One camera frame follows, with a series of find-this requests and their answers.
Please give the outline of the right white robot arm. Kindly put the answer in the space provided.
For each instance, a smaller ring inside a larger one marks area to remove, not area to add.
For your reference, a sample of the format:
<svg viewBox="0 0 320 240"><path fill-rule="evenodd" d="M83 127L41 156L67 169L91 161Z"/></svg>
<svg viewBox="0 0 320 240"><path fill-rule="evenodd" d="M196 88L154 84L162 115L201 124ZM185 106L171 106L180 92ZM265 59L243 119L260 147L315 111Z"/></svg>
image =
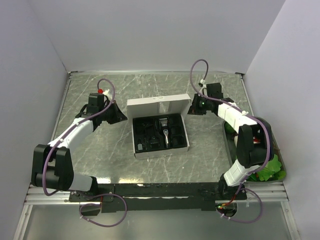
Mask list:
<svg viewBox="0 0 320 240"><path fill-rule="evenodd" d="M236 159L230 169L221 176L218 193L223 199L230 199L247 178L258 172L273 158L271 126L262 119L241 110L230 98L224 98L219 82L199 83L189 108L189 115L214 113L229 124L235 133Z"/></svg>

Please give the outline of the black silver hair clipper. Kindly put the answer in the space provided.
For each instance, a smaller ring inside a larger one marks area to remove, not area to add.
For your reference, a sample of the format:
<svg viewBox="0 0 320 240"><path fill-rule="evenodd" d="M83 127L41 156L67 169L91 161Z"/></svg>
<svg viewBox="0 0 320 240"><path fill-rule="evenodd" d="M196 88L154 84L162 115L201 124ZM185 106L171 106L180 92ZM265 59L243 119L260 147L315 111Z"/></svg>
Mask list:
<svg viewBox="0 0 320 240"><path fill-rule="evenodd" d="M170 145L170 140L169 140L169 120L168 120L168 118L160 118L159 119L159 123L160 123L160 126L161 126L162 133L164 135L166 148L168 148L169 145Z"/></svg>

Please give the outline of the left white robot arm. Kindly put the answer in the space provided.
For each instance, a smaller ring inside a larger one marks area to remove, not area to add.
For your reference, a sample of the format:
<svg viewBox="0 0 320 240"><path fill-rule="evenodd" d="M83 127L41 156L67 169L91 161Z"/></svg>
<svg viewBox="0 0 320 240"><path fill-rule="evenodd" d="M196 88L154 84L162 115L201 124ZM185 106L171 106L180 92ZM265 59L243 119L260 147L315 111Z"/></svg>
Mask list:
<svg viewBox="0 0 320 240"><path fill-rule="evenodd" d="M48 189L81 192L87 201L99 195L96 177L75 173L72 153L102 122L116 124L128 118L121 112L109 89L90 93L88 102L75 116L72 124L48 144L38 144L33 152L31 184Z"/></svg>

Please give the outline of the white hair clipper kit box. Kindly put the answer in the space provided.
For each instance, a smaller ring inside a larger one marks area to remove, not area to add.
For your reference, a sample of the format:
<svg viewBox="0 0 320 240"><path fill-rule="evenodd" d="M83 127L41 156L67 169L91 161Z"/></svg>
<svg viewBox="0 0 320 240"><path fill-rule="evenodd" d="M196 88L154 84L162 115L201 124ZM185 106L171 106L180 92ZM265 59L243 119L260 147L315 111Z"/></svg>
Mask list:
<svg viewBox="0 0 320 240"><path fill-rule="evenodd" d="M187 93L129 99L127 117L132 132L134 157L146 159L187 152L190 143L185 117L191 103ZM161 118L168 118L168 148L161 130Z"/></svg>

